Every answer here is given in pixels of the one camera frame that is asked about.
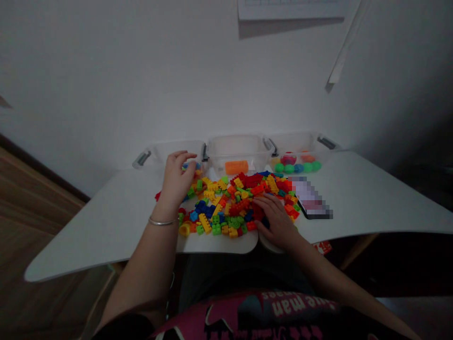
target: pile of building blocks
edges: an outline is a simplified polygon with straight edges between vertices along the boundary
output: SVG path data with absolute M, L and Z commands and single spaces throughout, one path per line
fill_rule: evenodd
M 195 209 L 187 212 L 179 209 L 179 233 L 225 235 L 241 237 L 256 230 L 254 221 L 263 221 L 263 210 L 253 202 L 253 197 L 264 193 L 272 194 L 285 204 L 285 211 L 294 222 L 300 214 L 298 199 L 292 191 L 292 183 L 281 174 L 268 171 L 246 176 L 243 172 L 232 179 L 222 177 L 218 182 L 200 178 L 196 170 L 193 183 L 185 200 L 198 196 Z

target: container handle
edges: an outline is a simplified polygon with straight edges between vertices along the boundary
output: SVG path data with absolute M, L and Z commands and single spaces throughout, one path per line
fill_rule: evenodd
M 336 147 L 339 146 L 338 144 L 332 142 L 331 140 L 325 138 L 324 136 L 319 136 L 318 142 L 326 146 L 329 150 L 334 150 Z
M 151 156 L 151 151 L 148 152 L 142 152 L 141 154 L 138 155 L 138 157 L 135 159 L 135 161 L 132 163 L 132 167 L 134 169 L 141 169 L 143 165 L 145 164 L 146 160 Z
M 272 157 L 277 157 L 278 156 L 278 150 L 277 150 L 277 146 L 275 145 L 274 141 L 270 138 L 268 138 L 268 140 L 272 143 L 272 145 L 274 146 L 274 152 L 272 153 Z
M 201 159 L 202 162 L 207 162 L 209 159 L 208 154 L 206 153 L 207 148 L 208 146 L 206 145 L 206 143 L 203 143 L 203 158 Z

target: hand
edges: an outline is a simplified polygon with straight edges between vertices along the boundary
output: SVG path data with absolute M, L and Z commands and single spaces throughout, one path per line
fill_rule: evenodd
M 179 207 L 192 184 L 196 162 L 190 162 L 186 171 L 182 171 L 182 166 L 188 159 L 196 156 L 195 153 L 188 153 L 187 151 L 177 151 L 168 156 L 159 203 L 162 201 L 172 208 L 177 209 Z
M 280 200 L 274 195 L 264 194 L 253 199 L 266 214 L 270 228 L 267 229 L 260 221 L 255 221 L 258 230 L 275 246 L 289 252 L 297 246 L 301 235 L 287 215 Z

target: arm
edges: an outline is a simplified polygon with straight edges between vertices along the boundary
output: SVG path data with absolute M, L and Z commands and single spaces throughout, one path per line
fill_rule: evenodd
M 258 230 L 272 244 L 292 256 L 323 296 L 351 306 L 410 339 L 420 339 L 400 318 L 339 271 L 308 243 L 294 227 L 278 198 L 265 194 L 265 197 L 256 197 L 254 202 L 263 208 L 270 223 L 270 229 L 267 229 L 261 222 L 255 221 Z
M 181 167 L 187 159 L 194 157 L 196 154 L 187 151 L 168 157 L 160 199 L 151 215 L 153 221 L 177 219 L 179 205 L 192 183 L 196 164 L 191 162 L 185 172 Z M 131 310 L 148 317 L 155 328 L 164 323 L 166 297 L 175 264 L 178 226 L 177 220 L 166 226 L 146 225 L 137 248 L 110 295 L 96 331 Z

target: forearm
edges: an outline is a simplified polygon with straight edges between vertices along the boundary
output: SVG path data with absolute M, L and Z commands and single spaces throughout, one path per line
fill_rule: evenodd
M 157 204 L 152 213 L 154 221 L 171 221 L 177 217 L 177 207 Z M 175 264 L 178 223 L 156 226 L 148 224 L 123 270 L 107 302 L 99 327 L 132 308 L 152 302 L 159 306 L 152 312 L 143 312 L 153 324 L 164 319 L 166 297 Z
M 301 267 L 316 291 L 340 302 L 407 336 L 420 339 L 408 325 L 324 258 L 302 236 L 289 253 Z

